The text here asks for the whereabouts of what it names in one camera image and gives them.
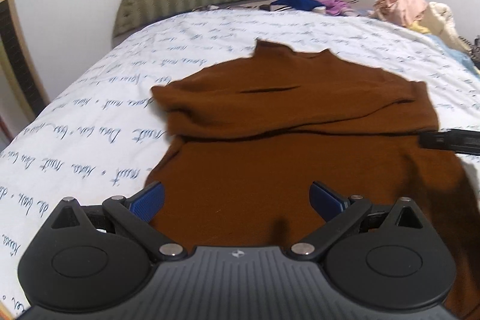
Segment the dark clothes pile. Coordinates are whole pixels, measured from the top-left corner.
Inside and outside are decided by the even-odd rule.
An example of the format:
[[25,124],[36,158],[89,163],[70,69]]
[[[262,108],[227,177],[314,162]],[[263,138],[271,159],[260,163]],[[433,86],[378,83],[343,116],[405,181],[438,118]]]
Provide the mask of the dark clothes pile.
[[468,54],[475,67],[480,68],[480,37],[476,36],[473,41],[460,37],[460,41],[465,53]]

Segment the pink crumpled clothes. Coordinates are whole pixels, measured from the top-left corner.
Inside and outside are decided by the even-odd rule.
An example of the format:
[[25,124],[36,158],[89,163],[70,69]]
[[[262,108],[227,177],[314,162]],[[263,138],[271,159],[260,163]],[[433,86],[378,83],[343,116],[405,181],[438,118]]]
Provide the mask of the pink crumpled clothes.
[[408,28],[422,19],[427,7],[425,0],[376,0],[370,16]]

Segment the purple cloth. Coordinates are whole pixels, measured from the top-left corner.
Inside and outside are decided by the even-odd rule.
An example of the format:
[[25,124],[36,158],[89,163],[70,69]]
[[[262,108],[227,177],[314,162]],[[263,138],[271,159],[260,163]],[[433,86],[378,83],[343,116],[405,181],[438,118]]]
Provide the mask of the purple cloth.
[[352,5],[348,1],[344,0],[320,0],[325,6],[325,12],[327,15],[332,16],[348,16],[357,15],[357,11],[352,8]]

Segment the dark blue cloth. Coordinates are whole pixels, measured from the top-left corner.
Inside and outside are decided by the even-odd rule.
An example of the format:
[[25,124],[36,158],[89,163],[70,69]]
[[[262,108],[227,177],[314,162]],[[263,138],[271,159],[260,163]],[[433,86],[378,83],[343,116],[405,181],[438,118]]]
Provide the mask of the dark blue cloth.
[[269,4],[270,11],[301,10],[325,13],[326,6],[317,0],[276,0]]

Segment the light blue garment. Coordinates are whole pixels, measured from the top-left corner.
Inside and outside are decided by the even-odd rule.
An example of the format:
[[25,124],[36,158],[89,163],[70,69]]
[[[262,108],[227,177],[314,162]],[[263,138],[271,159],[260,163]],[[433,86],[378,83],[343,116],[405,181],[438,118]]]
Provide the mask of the light blue garment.
[[457,49],[451,49],[442,41],[441,38],[435,35],[427,34],[427,37],[429,37],[444,54],[456,60],[456,62],[462,65],[469,72],[473,73],[475,76],[479,76],[479,69],[476,67],[469,54],[463,53]]

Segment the white quilt with blue script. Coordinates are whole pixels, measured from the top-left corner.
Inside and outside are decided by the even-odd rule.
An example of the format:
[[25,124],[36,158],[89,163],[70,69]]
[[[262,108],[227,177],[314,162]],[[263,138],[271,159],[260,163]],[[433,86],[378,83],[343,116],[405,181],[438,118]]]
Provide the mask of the white quilt with blue script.
[[17,279],[24,250],[57,203],[86,205],[143,187],[168,149],[151,96],[204,67],[251,56],[257,40],[425,81],[442,129],[479,129],[479,75],[432,39],[366,17],[304,11],[191,12],[135,32],[64,90],[1,152],[1,303],[29,307]]

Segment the cream white garment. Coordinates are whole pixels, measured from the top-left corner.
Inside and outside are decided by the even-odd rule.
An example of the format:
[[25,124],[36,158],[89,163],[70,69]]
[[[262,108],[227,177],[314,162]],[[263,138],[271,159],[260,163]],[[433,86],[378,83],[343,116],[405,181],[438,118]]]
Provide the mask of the cream white garment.
[[429,29],[433,35],[439,37],[450,49],[455,49],[465,54],[470,52],[470,47],[460,39],[456,32],[453,13],[447,4],[430,1],[419,24]]

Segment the brown knit sweater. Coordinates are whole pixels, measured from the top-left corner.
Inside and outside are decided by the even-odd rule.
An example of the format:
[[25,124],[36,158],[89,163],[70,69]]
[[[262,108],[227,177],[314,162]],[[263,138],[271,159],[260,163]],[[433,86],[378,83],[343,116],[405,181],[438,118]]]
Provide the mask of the brown knit sweater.
[[153,227],[183,244],[287,247],[320,227],[313,182],[377,204],[414,199],[448,246],[448,308],[479,317],[479,208],[456,154],[423,149],[439,127],[422,82],[258,41],[151,89],[171,146],[148,176],[165,189]]

